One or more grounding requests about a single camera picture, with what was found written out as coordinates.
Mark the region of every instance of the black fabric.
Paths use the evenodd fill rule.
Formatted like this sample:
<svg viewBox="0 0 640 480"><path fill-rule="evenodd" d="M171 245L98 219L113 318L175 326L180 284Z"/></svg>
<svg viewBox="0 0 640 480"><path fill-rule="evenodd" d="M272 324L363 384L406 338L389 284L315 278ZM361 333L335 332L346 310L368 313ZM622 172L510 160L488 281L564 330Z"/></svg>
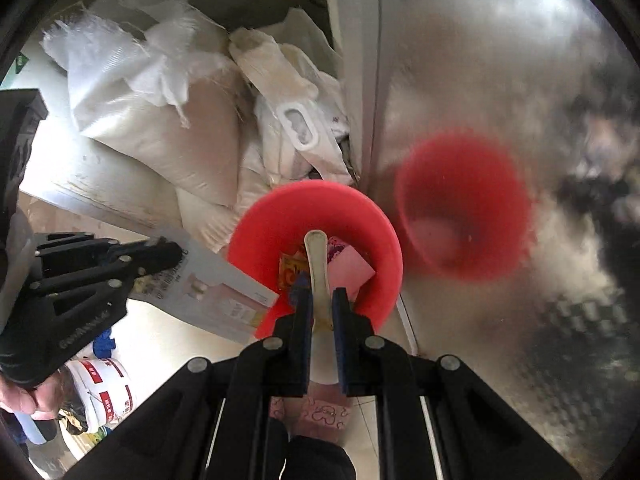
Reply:
<svg viewBox="0 0 640 480"><path fill-rule="evenodd" d="M265 479L277 480L355 480L353 467L345 450L331 442L295 436L289 442L287 430L279 420L270 418Z"/></svg>

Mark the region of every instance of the red bucket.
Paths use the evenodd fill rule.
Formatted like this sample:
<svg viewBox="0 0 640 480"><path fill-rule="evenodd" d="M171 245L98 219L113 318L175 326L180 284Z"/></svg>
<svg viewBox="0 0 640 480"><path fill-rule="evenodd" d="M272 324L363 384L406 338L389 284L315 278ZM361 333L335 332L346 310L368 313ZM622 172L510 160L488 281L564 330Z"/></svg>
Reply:
<svg viewBox="0 0 640 480"><path fill-rule="evenodd" d="M264 196L242 217L229 244L228 260L242 272L278 292L280 254L293 254L305 234L321 229L353 247L376 271L356 300L357 313L378 330L391 313L402 282L402 253L391 223L367 196L324 180L305 180ZM293 312L286 293L258 327L260 339L273 333L275 320Z"/></svg>
<svg viewBox="0 0 640 480"><path fill-rule="evenodd" d="M508 153L473 132L443 132L416 146L399 168L396 202L411 245L435 274L492 280L524 256L527 189Z"/></svg>

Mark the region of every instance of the red label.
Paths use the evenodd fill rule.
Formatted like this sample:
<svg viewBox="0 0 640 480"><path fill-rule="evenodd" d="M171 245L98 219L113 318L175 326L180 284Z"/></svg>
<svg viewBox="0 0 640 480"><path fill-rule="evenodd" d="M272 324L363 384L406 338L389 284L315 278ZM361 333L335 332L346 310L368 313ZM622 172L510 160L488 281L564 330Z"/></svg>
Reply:
<svg viewBox="0 0 640 480"><path fill-rule="evenodd" d="M96 370L95 367L89 361L80 361L80 364L84 366L84 369L87 372L89 372L89 375L91 375L91 378L94 381L94 384L99 384L102 382L102 377L100 377L98 370Z"/></svg>
<svg viewBox="0 0 640 480"><path fill-rule="evenodd" d="M127 389L127 395L129 396L129 400L124 401L124 412L129 413L133 408L133 397L131 397L131 390L129 390L129 385L125 384L124 387Z"/></svg>
<svg viewBox="0 0 640 480"><path fill-rule="evenodd" d="M101 359L101 361L107 366L113 366L116 369L118 375L120 377L124 377L124 374L120 371L120 369L118 368L118 365L114 363L111 359Z"/></svg>
<svg viewBox="0 0 640 480"><path fill-rule="evenodd" d="M104 406L104 411L107 413L107 422L111 422L114 419L113 404L111 403L111 397L108 392L100 393L100 400Z"/></svg>

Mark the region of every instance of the plastic bag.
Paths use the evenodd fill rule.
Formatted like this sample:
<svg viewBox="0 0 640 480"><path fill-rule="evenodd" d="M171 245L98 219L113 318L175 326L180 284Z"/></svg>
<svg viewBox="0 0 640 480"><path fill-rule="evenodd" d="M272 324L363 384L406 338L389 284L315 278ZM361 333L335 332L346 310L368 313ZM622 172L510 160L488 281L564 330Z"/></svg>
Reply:
<svg viewBox="0 0 640 480"><path fill-rule="evenodd" d="M242 124L238 196L233 207L211 205L191 193L176 190L182 227L216 253L229 243L242 215L270 191L260 151L255 121L247 120Z"/></svg>
<svg viewBox="0 0 640 480"><path fill-rule="evenodd" d="M67 70L75 124L84 136L132 156L176 187L209 203L233 205L235 99L244 85L229 58L194 46L198 40L223 48L220 28L183 0L119 1L163 20L144 32L145 41L89 12L75 23L57 22L44 35L44 50Z"/></svg>
<svg viewBox="0 0 640 480"><path fill-rule="evenodd" d="M303 23L297 37L292 33L296 27L287 20L266 30L306 44L323 64L331 64L324 35L308 16L302 15L306 16L302 10L287 15L294 24ZM326 46L311 48L318 37ZM263 97L256 101L255 115L271 185L303 178L312 166L325 180L351 184L336 140L348 135L349 126L335 78L320 72L299 47L279 45L261 30L240 28L230 40L229 52Z"/></svg>

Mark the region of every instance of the human hand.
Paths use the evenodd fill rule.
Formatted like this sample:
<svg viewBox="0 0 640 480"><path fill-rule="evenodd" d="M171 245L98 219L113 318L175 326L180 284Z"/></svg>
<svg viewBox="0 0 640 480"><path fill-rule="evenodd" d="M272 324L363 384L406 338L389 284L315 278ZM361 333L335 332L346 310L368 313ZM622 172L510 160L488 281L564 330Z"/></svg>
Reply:
<svg viewBox="0 0 640 480"><path fill-rule="evenodd" d="M35 420L49 420L56 418L63 399L60 372L55 372L30 392L0 376L0 408L8 412L22 412Z"/></svg>

